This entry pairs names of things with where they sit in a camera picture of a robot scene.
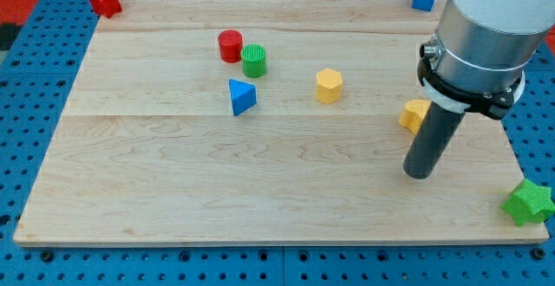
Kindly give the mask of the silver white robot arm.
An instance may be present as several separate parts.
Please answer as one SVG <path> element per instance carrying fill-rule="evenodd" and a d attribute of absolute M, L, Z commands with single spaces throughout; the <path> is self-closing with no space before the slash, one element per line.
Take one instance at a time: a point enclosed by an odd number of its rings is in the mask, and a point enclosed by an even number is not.
<path fill-rule="evenodd" d="M 554 0 L 447 0 L 421 56 L 447 84 L 497 94 L 520 78 L 553 24 Z"/>

